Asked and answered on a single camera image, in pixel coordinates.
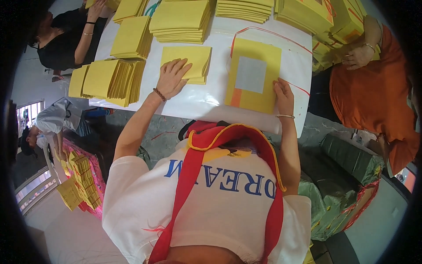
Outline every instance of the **black top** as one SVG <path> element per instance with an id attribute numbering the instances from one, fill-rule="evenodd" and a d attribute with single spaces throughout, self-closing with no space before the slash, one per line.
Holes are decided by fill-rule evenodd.
<path id="1" fill-rule="evenodd" d="M 75 51 L 84 32 L 86 21 L 86 14 L 80 13 L 78 9 L 55 17 L 51 26 L 62 29 L 64 33 L 52 39 L 43 48 L 38 49 L 41 64 L 53 70 L 64 71 L 70 68 L 80 68 L 82 65 L 93 62 L 107 19 L 99 18 L 97 20 L 84 62 L 75 65 Z"/>

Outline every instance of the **red strap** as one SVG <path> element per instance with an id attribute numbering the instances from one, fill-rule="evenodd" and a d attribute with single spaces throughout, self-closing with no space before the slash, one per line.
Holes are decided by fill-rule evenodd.
<path id="1" fill-rule="evenodd" d="M 260 157 L 269 164 L 274 175 L 276 175 L 274 165 L 277 166 L 277 164 L 274 164 L 273 151 L 268 149 L 268 147 L 270 147 L 269 144 L 266 142 L 265 144 L 262 143 L 262 140 L 266 140 L 262 135 L 256 133 L 256 131 L 252 128 L 247 128 L 241 125 L 231 127 L 225 130 L 222 134 L 219 134 L 219 132 L 224 128 L 225 127 L 214 127 L 202 132 L 201 134 L 195 134 L 193 137 L 194 140 L 192 142 L 196 142 L 197 144 L 194 146 L 203 148 L 204 146 L 209 146 L 213 143 L 211 148 L 214 148 L 228 142 L 231 139 L 247 136 L 255 143 L 254 145 L 257 146 L 258 151 L 261 153 Z M 172 217 L 170 223 L 158 238 L 154 249 L 151 252 L 149 264 L 154 264 L 167 258 L 168 251 L 170 249 L 174 222 L 176 220 L 177 214 L 179 213 L 191 190 L 193 189 L 193 186 L 195 185 L 196 179 L 201 169 L 204 153 L 205 151 L 195 150 L 192 148 L 189 148 L 186 153 L 182 169 L 180 171 L 179 181 L 176 187 L 176 196 L 174 199 Z M 262 255 L 262 264 L 267 264 L 268 256 L 277 245 L 277 242 L 280 238 L 282 224 L 283 196 L 279 184 L 276 184 L 275 198 L 268 212 L 265 224 L 265 243 L 264 253 Z"/>

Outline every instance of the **silver bracelet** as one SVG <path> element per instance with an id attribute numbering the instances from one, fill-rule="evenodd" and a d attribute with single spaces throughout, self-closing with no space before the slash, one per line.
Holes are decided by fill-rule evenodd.
<path id="1" fill-rule="evenodd" d="M 295 116 L 294 115 L 286 115 L 286 114 L 276 114 L 276 117 L 277 118 L 280 118 L 280 117 L 290 117 L 290 118 L 295 118 Z"/>
<path id="2" fill-rule="evenodd" d="M 369 43 L 366 43 L 366 42 L 365 42 L 363 45 L 370 46 L 370 47 L 371 47 L 371 49 L 373 49 L 373 52 L 375 52 L 375 53 L 376 53 L 375 48 L 374 48 L 374 47 L 372 47 L 372 45 L 371 45 L 371 44 L 369 44 Z"/>

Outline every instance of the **brown bead bracelet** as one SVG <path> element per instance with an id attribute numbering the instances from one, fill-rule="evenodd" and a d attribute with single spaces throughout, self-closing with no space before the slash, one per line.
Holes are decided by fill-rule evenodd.
<path id="1" fill-rule="evenodd" d="M 164 97 L 164 95 L 162 95 L 161 93 L 160 93 L 160 91 L 157 89 L 157 88 L 154 88 L 153 89 L 154 90 L 154 92 L 156 92 L 160 97 L 161 97 L 161 99 L 162 99 L 162 101 L 163 102 L 165 102 L 167 99 Z"/>

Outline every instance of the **orange dress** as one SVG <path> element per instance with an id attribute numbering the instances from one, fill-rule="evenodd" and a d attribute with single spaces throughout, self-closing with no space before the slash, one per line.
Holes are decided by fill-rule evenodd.
<path id="1" fill-rule="evenodd" d="M 351 71 L 348 65 L 335 65 L 330 96 L 345 127 L 385 134 L 395 175 L 415 158 L 419 133 L 414 129 L 417 117 L 406 103 L 411 88 L 407 61 L 385 25 L 380 58 Z"/>

